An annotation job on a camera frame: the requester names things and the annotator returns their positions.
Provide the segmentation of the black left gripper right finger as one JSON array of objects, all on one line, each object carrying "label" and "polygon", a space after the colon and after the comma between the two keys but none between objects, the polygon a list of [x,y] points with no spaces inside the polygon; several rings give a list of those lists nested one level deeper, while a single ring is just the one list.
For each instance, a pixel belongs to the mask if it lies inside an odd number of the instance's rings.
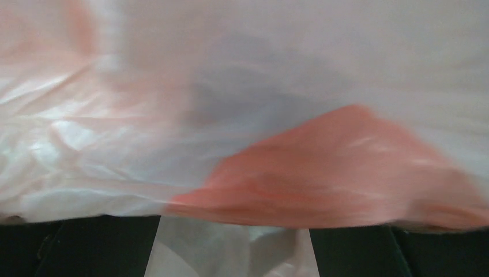
[{"label": "black left gripper right finger", "polygon": [[310,235],[320,276],[488,276],[487,231],[418,234],[372,226]]}]

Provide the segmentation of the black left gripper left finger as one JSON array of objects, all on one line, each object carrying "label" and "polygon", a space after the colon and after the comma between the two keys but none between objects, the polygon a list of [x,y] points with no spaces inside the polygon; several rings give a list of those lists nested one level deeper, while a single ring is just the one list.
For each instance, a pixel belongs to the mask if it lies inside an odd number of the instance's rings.
[{"label": "black left gripper left finger", "polygon": [[157,216],[1,226],[1,276],[143,277]]}]

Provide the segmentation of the pink plastic bag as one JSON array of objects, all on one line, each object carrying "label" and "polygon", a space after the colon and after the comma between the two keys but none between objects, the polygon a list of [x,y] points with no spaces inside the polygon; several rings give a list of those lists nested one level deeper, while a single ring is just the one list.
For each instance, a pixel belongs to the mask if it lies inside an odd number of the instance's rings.
[{"label": "pink plastic bag", "polygon": [[1,222],[161,217],[152,276],[488,227],[487,1],[2,1]]}]

